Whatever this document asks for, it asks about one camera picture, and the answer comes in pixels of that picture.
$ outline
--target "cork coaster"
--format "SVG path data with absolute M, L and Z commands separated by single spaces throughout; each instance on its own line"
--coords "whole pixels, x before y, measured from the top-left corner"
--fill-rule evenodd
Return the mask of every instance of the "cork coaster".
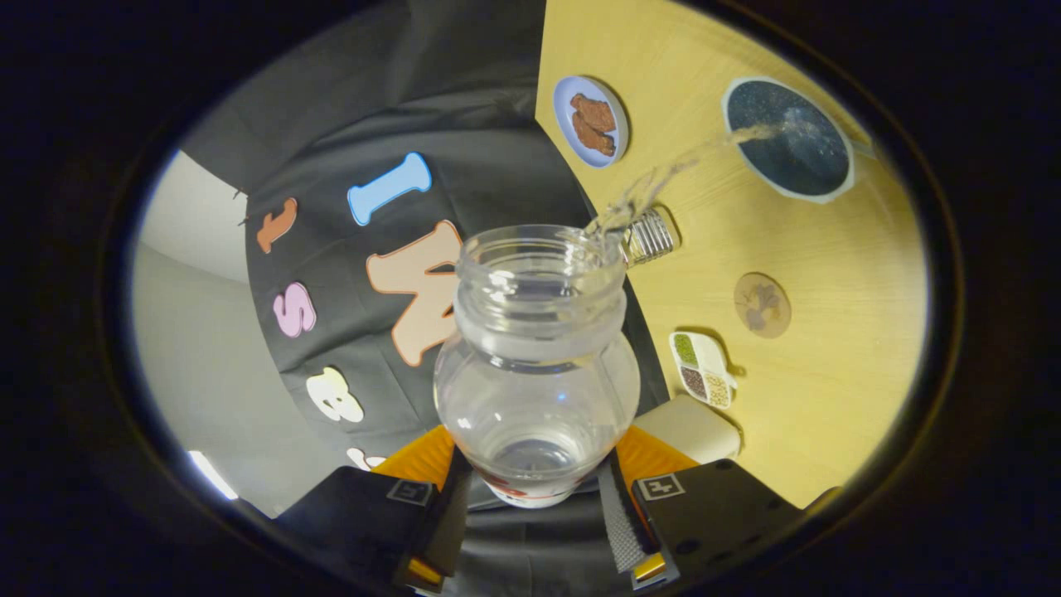
M 784 288 L 763 274 L 745 274 L 733 289 L 736 315 L 752 334 L 777 338 L 788 330 L 793 310 Z

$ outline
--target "yellow table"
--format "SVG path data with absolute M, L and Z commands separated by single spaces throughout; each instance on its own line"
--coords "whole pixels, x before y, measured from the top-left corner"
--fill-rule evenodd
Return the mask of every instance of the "yellow table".
M 553 87 L 572 74 L 605 82 L 625 105 L 629 148 L 604 170 L 582 163 L 557 126 Z M 665 158 L 723 137 L 723 93 L 733 78 L 754 75 L 799 90 L 853 141 L 872 145 L 847 111 L 769 50 L 653 0 L 550 1 L 536 116 L 599 210 Z M 734 147 L 706 161 L 659 198 L 682 247 L 629 277 L 672 397 L 682 387 L 667 335 L 701 331 L 721 340 L 740 383 L 725 411 L 744 432 L 738 461 L 803 507 L 851 477 L 907 396 L 926 319 L 920 233 L 905 191 L 874 159 L 858 156 L 854 188 L 827 205 L 780 195 Z M 733 288 L 749 271 L 773 277 L 789 298 L 793 320 L 780 338 L 762 339 L 737 318 Z

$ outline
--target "pink letter s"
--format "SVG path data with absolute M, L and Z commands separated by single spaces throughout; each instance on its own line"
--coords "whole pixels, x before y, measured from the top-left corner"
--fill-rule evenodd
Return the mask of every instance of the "pink letter s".
M 310 293 L 297 281 L 289 285 L 283 294 L 277 295 L 273 301 L 273 313 L 280 324 L 280 332 L 289 338 L 297 338 L 302 332 L 313 330 L 313 324 L 317 323 Z

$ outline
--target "fried food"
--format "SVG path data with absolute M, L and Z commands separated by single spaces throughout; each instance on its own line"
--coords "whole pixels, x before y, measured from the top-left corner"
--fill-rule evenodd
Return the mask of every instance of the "fried food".
M 598 102 L 581 93 L 575 93 L 575 96 L 571 98 L 571 107 L 582 112 L 582 118 L 590 127 L 601 133 L 615 129 L 615 117 L 612 116 L 608 102 Z
M 615 141 L 611 137 L 590 126 L 582 116 L 576 111 L 571 116 L 571 123 L 575 126 L 575 134 L 578 141 L 589 148 L 596 150 L 608 157 L 615 155 Z

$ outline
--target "small glass bottle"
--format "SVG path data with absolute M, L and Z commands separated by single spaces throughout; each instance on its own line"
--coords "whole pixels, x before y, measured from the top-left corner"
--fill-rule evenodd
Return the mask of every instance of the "small glass bottle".
M 512 506 L 563 502 L 633 421 L 638 364 L 620 332 L 619 242 L 524 225 L 469 239 L 456 264 L 457 332 L 435 365 L 442 425 Z

